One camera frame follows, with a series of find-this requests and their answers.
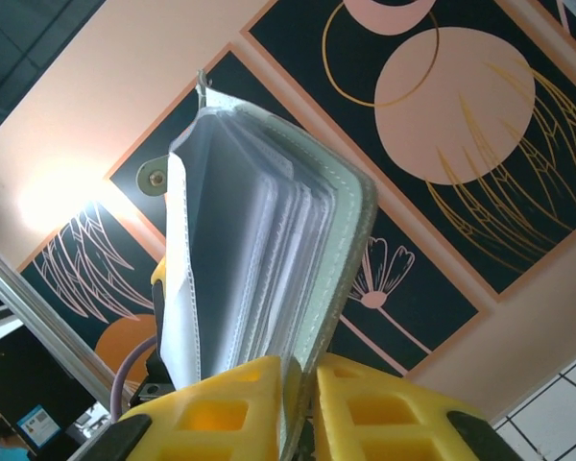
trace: orange circle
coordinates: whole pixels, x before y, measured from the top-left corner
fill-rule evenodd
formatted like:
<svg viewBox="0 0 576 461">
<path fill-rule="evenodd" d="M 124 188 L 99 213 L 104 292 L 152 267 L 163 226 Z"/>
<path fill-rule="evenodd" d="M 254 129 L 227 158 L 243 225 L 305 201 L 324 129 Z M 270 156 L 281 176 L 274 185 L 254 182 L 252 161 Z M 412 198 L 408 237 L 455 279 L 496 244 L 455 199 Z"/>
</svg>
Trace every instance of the orange circle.
<svg viewBox="0 0 576 461">
<path fill-rule="evenodd" d="M 136 315 L 136 318 L 138 320 L 125 317 L 113 322 L 103 332 L 96 344 L 96 353 L 114 373 L 117 372 L 124 359 L 136 346 L 156 334 L 154 315 L 140 314 Z M 152 350 L 149 350 L 134 362 L 128 373 L 127 381 L 136 385 L 143 381 L 147 375 L 145 360 L 151 352 Z"/>
</svg>

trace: peach wall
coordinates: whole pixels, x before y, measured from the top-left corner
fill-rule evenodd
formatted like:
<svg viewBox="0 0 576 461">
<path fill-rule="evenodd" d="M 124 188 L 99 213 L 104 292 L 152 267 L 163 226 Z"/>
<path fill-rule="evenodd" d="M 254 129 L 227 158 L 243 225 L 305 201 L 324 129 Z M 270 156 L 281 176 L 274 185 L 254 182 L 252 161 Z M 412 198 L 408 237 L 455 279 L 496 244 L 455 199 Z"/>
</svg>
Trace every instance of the peach wall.
<svg viewBox="0 0 576 461">
<path fill-rule="evenodd" d="M 0 128 L 0 253 L 13 267 L 63 224 L 63 216 L 78 210 L 78 198 L 93 193 L 196 70 L 230 41 L 310 131 L 371 171 L 239 36 L 264 3 L 107 0 Z M 517 14 L 529 14 L 523 3 Z M 576 68 L 575 51 L 560 41 L 546 46 Z M 58 188 L 71 191 L 70 198 L 56 197 Z M 418 383 L 467 400 L 494 418 L 576 355 L 576 238 L 498 302 L 391 190 L 382 187 L 380 195 L 397 223 L 490 312 L 442 357 L 420 368 Z M 47 214 L 32 226 L 29 206 L 50 199 L 63 216 Z"/>
</svg>

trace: gold circle outline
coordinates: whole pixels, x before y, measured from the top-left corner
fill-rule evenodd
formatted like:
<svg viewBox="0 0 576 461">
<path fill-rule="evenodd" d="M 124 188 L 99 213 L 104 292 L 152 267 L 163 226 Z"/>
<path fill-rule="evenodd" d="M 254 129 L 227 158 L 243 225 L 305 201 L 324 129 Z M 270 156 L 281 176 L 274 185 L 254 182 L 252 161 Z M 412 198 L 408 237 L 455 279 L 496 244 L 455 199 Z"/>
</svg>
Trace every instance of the gold circle outline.
<svg viewBox="0 0 576 461">
<path fill-rule="evenodd" d="M 365 106 L 366 108 L 387 108 L 388 106 L 392 106 L 393 104 L 399 103 L 401 101 L 403 101 L 405 98 L 407 98 L 408 96 L 410 96 L 412 93 L 414 93 L 417 89 L 419 89 L 419 87 L 424 83 L 424 81 L 427 79 L 427 77 L 429 76 L 429 74 L 431 73 L 431 71 L 433 70 L 433 66 L 435 65 L 435 62 L 438 58 L 438 54 L 440 52 L 440 27 L 438 26 L 438 21 L 435 18 L 435 16 L 433 15 L 432 12 L 429 12 L 429 17 L 431 18 L 431 20 L 433 21 L 433 26 L 435 27 L 435 53 L 433 54 L 433 60 L 431 61 L 431 63 L 429 64 L 429 67 L 426 69 L 426 72 L 424 73 L 424 75 L 422 76 L 422 78 L 420 79 L 420 81 L 416 84 L 416 86 L 414 86 L 411 90 L 409 90 L 407 93 L 405 93 L 404 95 L 398 97 L 397 99 L 394 99 L 393 101 L 389 101 L 387 103 L 368 103 L 367 101 L 363 101 L 361 99 L 355 98 L 354 96 L 347 94 L 345 91 L 343 91 L 339 85 L 337 85 L 337 82 L 335 82 L 335 79 L 333 79 L 333 75 L 330 72 L 330 66 L 328 65 L 328 56 L 326 55 L 326 42 L 328 39 L 328 30 L 330 29 L 330 25 L 333 22 L 333 19 L 335 18 L 335 16 L 337 15 L 337 13 L 339 12 L 339 10 L 344 6 L 344 2 L 341 2 L 337 8 L 335 8 L 335 10 L 330 14 L 330 16 L 328 17 L 328 20 L 326 21 L 326 24 L 324 25 L 324 31 L 323 31 L 323 64 L 324 64 L 324 72 L 326 73 L 326 77 L 328 78 L 328 81 L 330 82 L 330 84 L 333 86 L 333 88 L 335 88 L 335 90 L 341 94 L 343 97 L 345 97 L 346 99 L 348 99 L 349 101 L 351 101 L 352 103 L 358 104 L 360 106 Z"/>
</svg>

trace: pink circle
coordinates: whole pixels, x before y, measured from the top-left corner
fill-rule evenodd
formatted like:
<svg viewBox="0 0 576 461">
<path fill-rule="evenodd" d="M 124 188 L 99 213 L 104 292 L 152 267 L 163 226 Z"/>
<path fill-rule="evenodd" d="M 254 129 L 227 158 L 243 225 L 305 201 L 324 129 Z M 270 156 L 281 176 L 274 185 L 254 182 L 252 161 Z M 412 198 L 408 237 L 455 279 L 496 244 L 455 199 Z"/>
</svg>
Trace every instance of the pink circle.
<svg viewBox="0 0 576 461">
<path fill-rule="evenodd" d="M 507 41 L 473 29 L 444 27 L 438 57 L 416 91 L 375 109 L 382 145 L 411 175 L 437 184 L 470 182 L 516 148 L 529 126 L 536 83 L 527 60 Z M 375 102 L 406 94 L 425 74 L 436 31 L 406 40 L 389 57 Z"/>
<path fill-rule="evenodd" d="M 409 31 L 431 11 L 435 0 L 415 0 L 409 5 L 382 5 L 373 0 L 344 0 L 350 15 L 364 28 L 381 36 Z"/>
</svg>

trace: framed canvas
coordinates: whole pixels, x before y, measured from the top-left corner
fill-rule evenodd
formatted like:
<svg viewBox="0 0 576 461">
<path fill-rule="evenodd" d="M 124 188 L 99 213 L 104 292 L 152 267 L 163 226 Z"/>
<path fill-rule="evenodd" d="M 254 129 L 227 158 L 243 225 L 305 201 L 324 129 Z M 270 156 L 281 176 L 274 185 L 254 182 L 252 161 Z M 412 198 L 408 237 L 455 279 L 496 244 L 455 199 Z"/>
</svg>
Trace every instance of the framed canvas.
<svg viewBox="0 0 576 461">
<path fill-rule="evenodd" d="M 150 274 L 156 261 L 101 202 L 73 216 L 21 275 L 116 372 L 128 353 L 156 333 Z M 145 377 L 145 357 L 132 385 Z"/>
<path fill-rule="evenodd" d="M 330 351 L 405 376 L 477 315 L 379 208 Z"/>
<path fill-rule="evenodd" d="M 277 0 L 244 30 L 497 298 L 576 236 L 576 84 L 509 3 Z"/>
</svg>

